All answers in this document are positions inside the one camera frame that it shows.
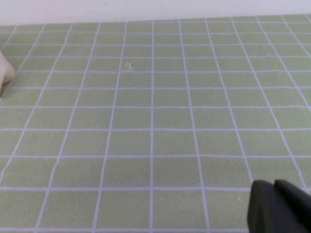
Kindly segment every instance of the white object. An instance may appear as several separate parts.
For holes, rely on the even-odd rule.
[[[0,25],[310,12],[311,0],[0,0]]]
[[[0,90],[2,84],[11,81],[15,78],[15,71],[11,64],[5,59],[4,55],[0,52]]]

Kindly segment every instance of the green surface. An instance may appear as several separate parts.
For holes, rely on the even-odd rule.
[[[311,191],[311,16],[0,27],[0,232],[247,232]]]

